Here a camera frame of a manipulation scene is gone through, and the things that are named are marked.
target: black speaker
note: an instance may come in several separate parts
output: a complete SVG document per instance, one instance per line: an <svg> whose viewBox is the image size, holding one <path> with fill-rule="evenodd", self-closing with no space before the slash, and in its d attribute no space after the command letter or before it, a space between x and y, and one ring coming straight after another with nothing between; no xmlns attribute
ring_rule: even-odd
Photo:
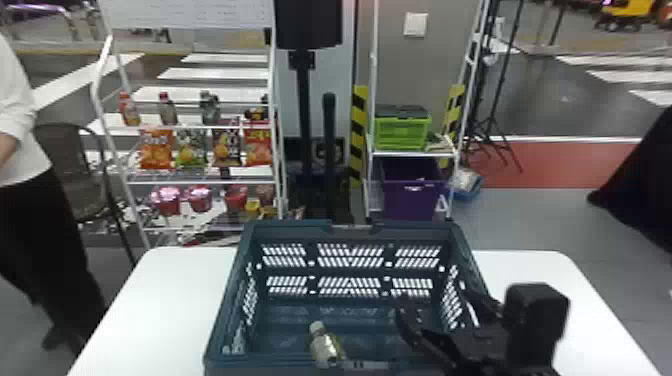
<svg viewBox="0 0 672 376"><path fill-rule="evenodd" d="M343 0L275 0L278 48L317 50L343 43Z"/></svg>

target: black chair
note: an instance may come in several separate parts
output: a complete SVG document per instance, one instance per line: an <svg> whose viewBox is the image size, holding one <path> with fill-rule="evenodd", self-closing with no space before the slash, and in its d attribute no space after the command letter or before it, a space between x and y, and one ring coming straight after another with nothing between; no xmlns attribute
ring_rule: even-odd
<svg viewBox="0 0 672 376"><path fill-rule="evenodd" d="M100 152L101 177L91 171L80 131L95 140ZM112 195L110 177L105 162L105 149L100 137L91 129L76 124L51 123L35 127L33 133L38 143L51 159L54 171L65 188L77 223L114 218L121 242L131 265L137 260L133 255L126 233L121 224L123 214Z"/></svg>

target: yellow and black striped tape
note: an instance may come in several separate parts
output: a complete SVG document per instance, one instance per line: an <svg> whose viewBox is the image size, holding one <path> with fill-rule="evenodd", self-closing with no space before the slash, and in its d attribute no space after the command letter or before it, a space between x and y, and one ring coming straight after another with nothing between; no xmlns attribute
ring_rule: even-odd
<svg viewBox="0 0 672 376"><path fill-rule="evenodd" d="M350 133L350 188L362 186L362 171L366 160L366 101L367 86L355 85L352 92L352 121Z"/></svg>
<svg viewBox="0 0 672 376"><path fill-rule="evenodd" d="M446 113L443 117L443 133L448 134L448 137L453 141L457 147L457 135L460 129L460 112L462 111L462 96L464 95L464 85L455 84L450 87L448 92L448 100L446 101ZM450 158L440 158L439 168L444 169L448 167Z"/></svg>

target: wall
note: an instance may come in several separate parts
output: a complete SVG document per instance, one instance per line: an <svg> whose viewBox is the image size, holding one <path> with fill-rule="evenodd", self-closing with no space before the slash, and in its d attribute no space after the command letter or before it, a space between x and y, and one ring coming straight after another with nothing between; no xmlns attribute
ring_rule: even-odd
<svg viewBox="0 0 672 376"><path fill-rule="evenodd" d="M354 0L343 0L343 44L318 50L315 53L315 70L310 72L311 135L322 137L322 94L336 94L336 137L346 139L350 133L350 107L352 97L352 55L354 38ZM287 51L278 51L279 98L285 137L299 137L299 108L296 89L296 71L289 69Z"/></svg>
<svg viewBox="0 0 672 376"><path fill-rule="evenodd" d="M369 83L373 5L360 0L356 81L362 85ZM439 129L477 6L478 0L381 0L376 102L425 106ZM403 36L406 12L429 13L424 38Z"/></svg>

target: snack bag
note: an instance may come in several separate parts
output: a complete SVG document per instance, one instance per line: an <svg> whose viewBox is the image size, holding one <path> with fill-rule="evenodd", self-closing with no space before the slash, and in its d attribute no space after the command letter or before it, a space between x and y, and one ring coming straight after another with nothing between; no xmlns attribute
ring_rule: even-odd
<svg viewBox="0 0 672 376"><path fill-rule="evenodd" d="M142 132L140 168L169 169L172 167L173 131L157 129Z"/></svg>
<svg viewBox="0 0 672 376"><path fill-rule="evenodd" d="M237 167L240 162L240 136L237 129L213 129L215 167Z"/></svg>
<svg viewBox="0 0 672 376"><path fill-rule="evenodd" d="M204 129L178 129L175 133L178 146L175 165L194 168L207 166L206 131Z"/></svg>
<svg viewBox="0 0 672 376"><path fill-rule="evenodd" d="M270 165L273 163L270 129L245 129L246 166Z"/></svg>

